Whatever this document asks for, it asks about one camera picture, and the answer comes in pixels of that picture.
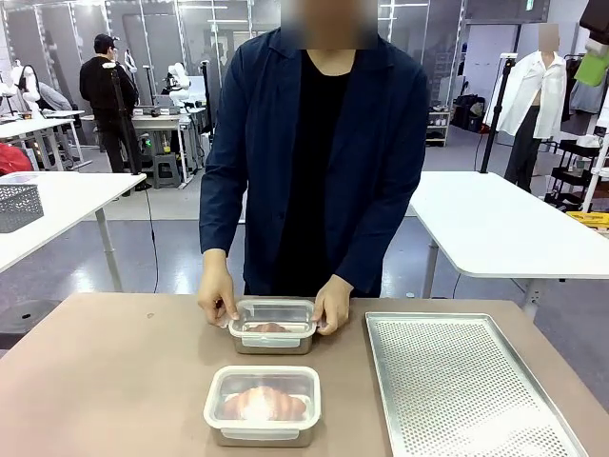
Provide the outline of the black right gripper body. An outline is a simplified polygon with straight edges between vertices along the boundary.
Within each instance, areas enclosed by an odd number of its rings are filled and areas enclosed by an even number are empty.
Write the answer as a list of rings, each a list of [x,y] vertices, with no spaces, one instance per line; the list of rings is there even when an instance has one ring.
[[[609,44],[609,0],[589,0],[580,19],[580,26],[589,31],[589,38]]]

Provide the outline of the person's left hand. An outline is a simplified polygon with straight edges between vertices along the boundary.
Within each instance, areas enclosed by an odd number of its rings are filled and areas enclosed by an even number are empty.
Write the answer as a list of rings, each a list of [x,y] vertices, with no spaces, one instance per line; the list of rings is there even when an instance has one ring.
[[[319,334],[331,335],[348,321],[353,290],[348,282],[335,274],[319,290],[313,312],[313,321],[318,324]]]

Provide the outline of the person's right hand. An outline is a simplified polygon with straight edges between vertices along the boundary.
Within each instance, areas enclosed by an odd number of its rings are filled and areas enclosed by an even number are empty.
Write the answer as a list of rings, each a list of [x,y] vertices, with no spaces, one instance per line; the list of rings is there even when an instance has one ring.
[[[238,318],[233,280],[227,269],[226,252],[222,249],[211,248],[203,253],[197,304],[212,325],[218,325],[224,316]]]

